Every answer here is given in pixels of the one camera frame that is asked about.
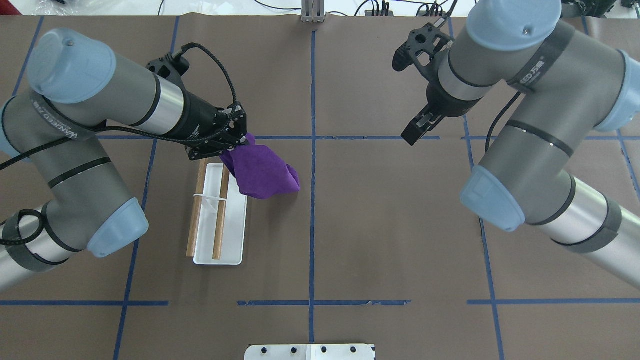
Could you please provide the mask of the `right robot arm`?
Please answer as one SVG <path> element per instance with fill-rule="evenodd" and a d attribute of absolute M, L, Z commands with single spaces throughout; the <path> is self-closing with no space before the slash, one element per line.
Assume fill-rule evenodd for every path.
<path fill-rule="evenodd" d="M 457 37 L 442 17 L 412 30 L 392 66 L 415 66 L 426 105 L 402 138 L 414 145 L 461 117 L 500 81 L 522 101 L 471 170 L 460 201 L 503 231 L 538 228 L 562 248 L 639 287 L 639 218 L 567 173 L 590 132 L 639 112 L 639 62 L 562 21 L 560 0 L 480 0 Z"/>

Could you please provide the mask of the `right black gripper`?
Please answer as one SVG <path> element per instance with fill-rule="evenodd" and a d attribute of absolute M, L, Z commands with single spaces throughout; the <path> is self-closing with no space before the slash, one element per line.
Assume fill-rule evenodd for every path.
<path fill-rule="evenodd" d="M 402 139 L 414 146 L 426 133 L 432 132 L 443 117 L 461 117 L 477 105 L 482 96 L 475 100 L 461 100 L 450 95 L 439 84 L 430 82 L 426 88 L 427 104 L 414 116 L 401 133 Z"/>

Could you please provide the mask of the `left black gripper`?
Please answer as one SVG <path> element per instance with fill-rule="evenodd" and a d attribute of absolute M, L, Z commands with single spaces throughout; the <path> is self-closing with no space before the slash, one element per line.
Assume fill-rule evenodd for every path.
<path fill-rule="evenodd" d="M 219 157 L 245 145 L 247 113 L 241 102 L 215 107 L 196 95 L 188 95 L 188 106 L 173 129 L 173 139 L 183 144 L 191 160 Z"/>

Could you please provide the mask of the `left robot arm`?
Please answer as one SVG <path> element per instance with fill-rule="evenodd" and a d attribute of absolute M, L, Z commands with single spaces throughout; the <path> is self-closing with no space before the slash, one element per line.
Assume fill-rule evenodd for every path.
<path fill-rule="evenodd" d="M 1 289 L 52 271 L 76 253 L 112 255 L 149 223 L 98 140 L 127 132 L 185 146 L 190 160 L 247 145 L 247 114 L 189 92 L 188 43 L 141 66 L 69 28 L 44 34 L 27 64 L 29 89 L 1 109 L 5 169 L 28 158 L 54 198 L 1 223 Z"/>

